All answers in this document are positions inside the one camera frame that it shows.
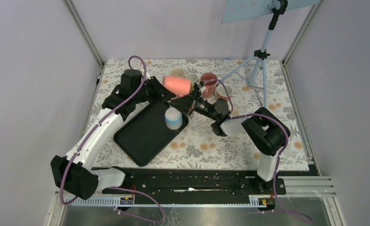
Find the plain pink mug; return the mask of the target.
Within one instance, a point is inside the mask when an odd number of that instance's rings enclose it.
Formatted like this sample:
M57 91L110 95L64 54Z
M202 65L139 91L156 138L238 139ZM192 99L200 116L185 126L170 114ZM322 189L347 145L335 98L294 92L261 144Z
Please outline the plain pink mug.
M163 86L177 97L187 96L193 91L193 83L184 77L166 76L162 80Z

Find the grey mug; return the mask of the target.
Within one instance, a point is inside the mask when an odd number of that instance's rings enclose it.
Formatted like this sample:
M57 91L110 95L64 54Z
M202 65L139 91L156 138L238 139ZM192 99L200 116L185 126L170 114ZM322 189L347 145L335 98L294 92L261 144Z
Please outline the grey mug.
M191 83L196 83L199 81L199 76L195 73L188 73L185 78L188 79Z

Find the light green mug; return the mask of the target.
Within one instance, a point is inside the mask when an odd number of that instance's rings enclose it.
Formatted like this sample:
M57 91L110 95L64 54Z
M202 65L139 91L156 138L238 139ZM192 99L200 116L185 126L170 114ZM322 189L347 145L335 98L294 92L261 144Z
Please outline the light green mug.
M177 68L173 68L171 71L170 71L170 76L174 76L174 77L181 77L181 78L184 78L186 75L186 72L183 68L180 68L180 67L177 67Z

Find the salmon textured square mug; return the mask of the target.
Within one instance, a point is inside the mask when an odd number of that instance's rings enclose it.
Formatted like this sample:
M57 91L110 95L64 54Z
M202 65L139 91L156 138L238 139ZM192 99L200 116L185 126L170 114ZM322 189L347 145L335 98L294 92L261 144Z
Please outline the salmon textured square mug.
M216 88L216 97L217 99L224 99L229 102L229 99L233 95L233 88L229 84L218 85Z

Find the yellow mug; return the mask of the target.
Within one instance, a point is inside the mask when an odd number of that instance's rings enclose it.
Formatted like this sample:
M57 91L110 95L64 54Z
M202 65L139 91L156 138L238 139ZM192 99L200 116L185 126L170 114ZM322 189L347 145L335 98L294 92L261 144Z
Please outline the yellow mug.
M239 116L240 113L239 113L239 110L237 108L234 108L230 114L231 117L237 117Z

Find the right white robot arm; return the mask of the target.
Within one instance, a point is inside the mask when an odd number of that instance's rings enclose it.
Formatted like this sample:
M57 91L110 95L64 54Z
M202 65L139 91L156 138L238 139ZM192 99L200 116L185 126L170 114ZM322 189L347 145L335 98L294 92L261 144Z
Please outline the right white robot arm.
M254 113L231 117L226 100L220 98L209 103L197 89L187 96L171 100L169 104L185 115L196 112L214 120L211 128L217 136L247 134L261 153L255 187L262 194L274 188L273 179L278 171L280 154L289 142L290 131L267 108L260 107Z

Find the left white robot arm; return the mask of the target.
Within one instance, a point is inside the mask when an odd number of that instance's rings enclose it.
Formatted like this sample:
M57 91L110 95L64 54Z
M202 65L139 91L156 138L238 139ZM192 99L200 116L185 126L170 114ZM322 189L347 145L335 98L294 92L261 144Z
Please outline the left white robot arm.
M121 194L127 193L132 182L123 171L115 167L92 170L93 163L108 138L125 122L137 104L161 103L175 97L154 76L148 78L137 69L125 70L120 83L104 100L97 118L84 136L63 157L56 155L51 161L62 204L70 204L63 197L64 191L83 200L110 187Z

